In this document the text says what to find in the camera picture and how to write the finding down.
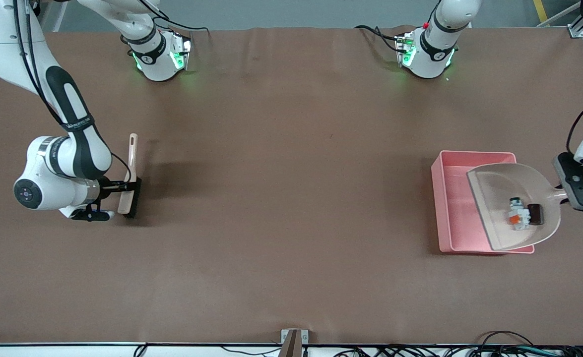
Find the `brown tabletop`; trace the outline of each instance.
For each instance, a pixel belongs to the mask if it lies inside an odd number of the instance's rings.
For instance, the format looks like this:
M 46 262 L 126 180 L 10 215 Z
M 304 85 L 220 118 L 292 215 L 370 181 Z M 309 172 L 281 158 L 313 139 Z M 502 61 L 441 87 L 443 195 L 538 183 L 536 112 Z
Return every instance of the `brown tabletop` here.
M 583 213 L 533 255 L 443 255 L 430 178 L 444 149 L 512 151 L 556 184 L 583 40 L 468 29 L 424 80 L 361 30 L 198 32 L 191 72 L 151 83 L 118 37 L 47 35 L 110 148 L 139 134 L 135 221 L 15 201 L 28 144 L 63 131 L 0 81 L 0 342 L 583 344 Z

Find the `pink bin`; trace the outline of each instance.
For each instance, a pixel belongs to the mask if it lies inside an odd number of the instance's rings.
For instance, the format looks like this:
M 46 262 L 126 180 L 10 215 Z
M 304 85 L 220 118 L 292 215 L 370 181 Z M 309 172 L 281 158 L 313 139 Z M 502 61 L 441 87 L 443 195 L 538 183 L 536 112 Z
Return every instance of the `pink bin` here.
M 468 182 L 468 171 L 493 163 L 515 163 L 511 152 L 442 151 L 432 164 L 439 249 L 443 253 L 534 253 L 534 246 L 492 250 Z

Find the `dustpan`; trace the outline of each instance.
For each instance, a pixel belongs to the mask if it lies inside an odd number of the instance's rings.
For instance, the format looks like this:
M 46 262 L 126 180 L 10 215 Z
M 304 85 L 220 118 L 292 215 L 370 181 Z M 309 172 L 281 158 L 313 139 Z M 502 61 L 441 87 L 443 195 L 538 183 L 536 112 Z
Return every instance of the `dustpan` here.
M 477 210 L 493 250 L 504 251 L 531 246 L 551 237 L 561 223 L 564 190 L 554 189 L 532 167 L 518 163 L 482 165 L 468 171 L 468 181 Z M 515 231 L 509 223 L 510 199 L 543 207 L 544 224 Z

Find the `yellow stripe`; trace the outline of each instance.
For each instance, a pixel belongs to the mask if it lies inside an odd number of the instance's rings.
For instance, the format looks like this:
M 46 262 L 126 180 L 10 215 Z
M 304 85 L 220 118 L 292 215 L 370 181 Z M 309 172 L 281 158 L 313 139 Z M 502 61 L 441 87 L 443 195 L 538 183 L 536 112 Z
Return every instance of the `yellow stripe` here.
M 536 8 L 536 13 L 538 13 L 538 20 L 540 22 L 547 20 L 547 13 L 545 12 L 545 7 L 543 6 L 542 0 L 534 0 L 534 7 Z

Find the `gray floor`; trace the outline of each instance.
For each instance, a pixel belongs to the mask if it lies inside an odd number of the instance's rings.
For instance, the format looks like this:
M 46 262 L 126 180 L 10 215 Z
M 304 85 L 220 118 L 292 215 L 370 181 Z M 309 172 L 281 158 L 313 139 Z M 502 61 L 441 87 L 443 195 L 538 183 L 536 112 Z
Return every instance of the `gray floor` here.
M 339 27 L 401 24 L 419 25 L 427 20 L 437 0 L 162 0 L 161 9 L 177 22 L 189 26 L 207 26 L 210 30 L 240 30 L 253 27 Z M 575 0 L 543 0 L 548 16 Z M 51 4 L 42 16 L 44 30 L 114 31 L 106 20 L 72 1 L 60 22 L 56 11 L 61 4 Z M 554 25 L 566 25 L 575 14 Z M 474 27 L 531 27 L 539 23 L 533 0 L 484 0 Z

